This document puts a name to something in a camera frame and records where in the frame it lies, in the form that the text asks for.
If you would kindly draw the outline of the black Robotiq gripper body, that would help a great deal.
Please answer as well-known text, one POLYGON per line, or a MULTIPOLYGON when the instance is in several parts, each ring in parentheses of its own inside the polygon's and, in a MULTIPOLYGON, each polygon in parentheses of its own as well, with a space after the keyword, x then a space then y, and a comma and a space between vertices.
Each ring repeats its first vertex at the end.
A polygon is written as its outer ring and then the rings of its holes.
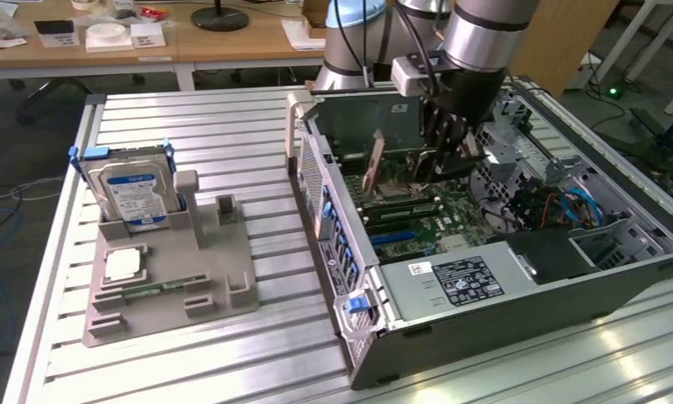
POLYGON ((494 72, 455 69, 437 78, 438 94, 421 102, 422 124, 446 113, 463 118, 467 126, 478 126, 490 114, 491 104, 506 77, 506 68, 494 72))

